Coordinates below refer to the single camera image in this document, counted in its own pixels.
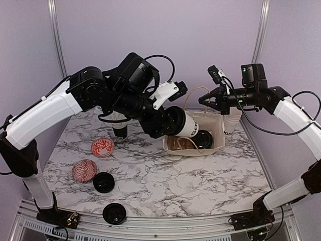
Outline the black cup lid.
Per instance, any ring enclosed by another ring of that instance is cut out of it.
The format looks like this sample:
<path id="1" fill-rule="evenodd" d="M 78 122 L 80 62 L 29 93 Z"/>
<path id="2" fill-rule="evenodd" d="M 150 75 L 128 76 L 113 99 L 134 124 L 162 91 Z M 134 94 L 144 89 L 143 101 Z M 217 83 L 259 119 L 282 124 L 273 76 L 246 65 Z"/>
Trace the black cup lid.
<path id="1" fill-rule="evenodd" d="M 178 106 L 171 106 L 166 109 L 166 112 L 173 119 L 174 129 L 170 132 L 170 136 L 177 136 L 184 128 L 186 123 L 185 111 Z"/>
<path id="2" fill-rule="evenodd" d="M 198 149 L 210 149 L 214 142 L 212 134 L 206 130 L 199 130 L 192 140 Z"/>

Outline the cream paper bag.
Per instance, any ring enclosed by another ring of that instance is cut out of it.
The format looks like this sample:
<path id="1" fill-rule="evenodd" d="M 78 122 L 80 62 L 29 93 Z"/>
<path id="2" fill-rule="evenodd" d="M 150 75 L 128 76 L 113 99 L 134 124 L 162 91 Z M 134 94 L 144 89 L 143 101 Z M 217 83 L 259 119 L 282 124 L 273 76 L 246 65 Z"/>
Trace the cream paper bag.
<path id="1" fill-rule="evenodd" d="M 225 146 L 223 116 L 206 107 L 200 111 L 188 111 L 187 104 L 192 93 L 197 89 L 209 89 L 199 86 L 190 91 L 184 103 L 184 110 L 198 124 L 198 130 L 193 137 L 170 137 L 163 139 L 163 149 L 170 155 L 176 156 L 207 156 Z"/>

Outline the white paper coffee cup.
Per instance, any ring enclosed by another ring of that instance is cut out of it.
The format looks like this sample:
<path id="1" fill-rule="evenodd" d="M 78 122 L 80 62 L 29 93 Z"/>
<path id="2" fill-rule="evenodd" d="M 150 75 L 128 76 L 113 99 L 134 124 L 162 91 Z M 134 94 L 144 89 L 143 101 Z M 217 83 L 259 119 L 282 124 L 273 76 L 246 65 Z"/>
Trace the white paper coffee cup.
<path id="1" fill-rule="evenodd" d="M 199 124 L 185 111 L 183 113 L 183 123 L 177 136 L 192 138 L 198 133 Z"/>

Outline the brown cardboard cup carrier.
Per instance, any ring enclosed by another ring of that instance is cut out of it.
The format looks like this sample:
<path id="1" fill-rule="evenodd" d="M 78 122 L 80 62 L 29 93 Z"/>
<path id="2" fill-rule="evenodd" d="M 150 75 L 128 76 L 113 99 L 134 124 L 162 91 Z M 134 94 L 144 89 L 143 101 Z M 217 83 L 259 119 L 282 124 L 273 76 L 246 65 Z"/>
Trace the brown cardboard cup carrier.
<path id="1" fill-rule="evenodd" d="M 197 149 L 194 141 L 188 137 L 168 136 L 167 146 L 171 151 Z"/>

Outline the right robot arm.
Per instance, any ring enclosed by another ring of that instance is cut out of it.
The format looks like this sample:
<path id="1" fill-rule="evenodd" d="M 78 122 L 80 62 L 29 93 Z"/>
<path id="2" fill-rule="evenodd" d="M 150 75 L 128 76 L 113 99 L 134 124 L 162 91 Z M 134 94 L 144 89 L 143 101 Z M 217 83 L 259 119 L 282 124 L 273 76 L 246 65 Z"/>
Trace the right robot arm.
<path id="1" fill-rule="evenodd" d="M 241 72 L 243 86 L 235 89 L 216 66 L 210 66 L 208 73 L 218 87 L 200 97 L 199 103 L 222 115 L 228 115 L 232 107 L 255 111 L 265 109 L 291 128 L 290 135 L 299 136 L 316 159 L 300 177 L 255 201 L 248 220 L 253 225 L 259 225 L 268 217 L 268 211 L 295 203 L 309 194 L 320 193 L 320 125 L 283 88 L 268 87 L 261 63 L 242 65 Z"/>

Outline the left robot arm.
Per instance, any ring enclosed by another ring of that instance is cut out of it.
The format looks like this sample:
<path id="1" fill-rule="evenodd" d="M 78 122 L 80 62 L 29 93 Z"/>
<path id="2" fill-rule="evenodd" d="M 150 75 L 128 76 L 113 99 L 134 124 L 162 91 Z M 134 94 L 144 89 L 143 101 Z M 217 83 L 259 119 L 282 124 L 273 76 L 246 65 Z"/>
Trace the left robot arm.
<path id="1" fill-rule="evenodd" d="M 64 216 L 37 165 L 36 137 L 60 121 L 96 106 L 102 108 L 104 116 L 116 111 L 126 120 L 138 120 L 152 138 L 177 135 L 185 114 L 181 109 L 170 112 L 157 105 L 152 92 L 146 90 L 152 81 L 159 83 L 158 70 L 132 52 L 111 70 L 89 66 L 66 77 L 27 110 L 7 117 L 1 133 L 1 155 L 10 170 L 23 179 L 38 209 L 44 210 L 50 222 L 60 223 Z"/>

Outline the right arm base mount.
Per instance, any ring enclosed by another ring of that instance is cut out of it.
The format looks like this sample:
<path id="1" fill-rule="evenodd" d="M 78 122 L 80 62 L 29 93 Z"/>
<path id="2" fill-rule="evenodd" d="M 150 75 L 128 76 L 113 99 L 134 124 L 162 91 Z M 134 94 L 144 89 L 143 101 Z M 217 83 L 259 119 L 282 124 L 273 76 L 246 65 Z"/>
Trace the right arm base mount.
<path id="1" fill-rule="evenodd" d="M 271 210 L 268 210 L 264 203 L 263 198 L 258 198 L 253 203 L 253 210 L 243 213 L 234 214 L 229 218 L 229 224 L 234 227 L 234 230 L 242 230 L 253 228 L 264 224 L 273 224 L 275 217 Z"/>

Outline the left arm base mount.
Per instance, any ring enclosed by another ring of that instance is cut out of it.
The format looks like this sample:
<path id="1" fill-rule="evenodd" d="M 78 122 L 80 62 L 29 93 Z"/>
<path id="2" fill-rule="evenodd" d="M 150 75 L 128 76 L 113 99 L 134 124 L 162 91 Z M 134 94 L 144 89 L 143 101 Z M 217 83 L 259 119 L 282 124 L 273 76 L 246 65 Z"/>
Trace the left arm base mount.
<path id="1" fill-rule="evenodd" d="M 59 209 L 57 206 L 57 199 L 54 192 L 53 195 L 53 207 L 49 209 L 40 209 L 37 202 L 34 200 L 34 203 L 37 207 L 38 213 L 36 219 L 42 222 L 61 225 L 62 227 L 67 227 L 71 229 L 77 229 L 80 214 L 77 214 L 76 217 L 72 218 L 72 221 L 68 219 L 75 213 L 74 211 L 67 211 Z"/>

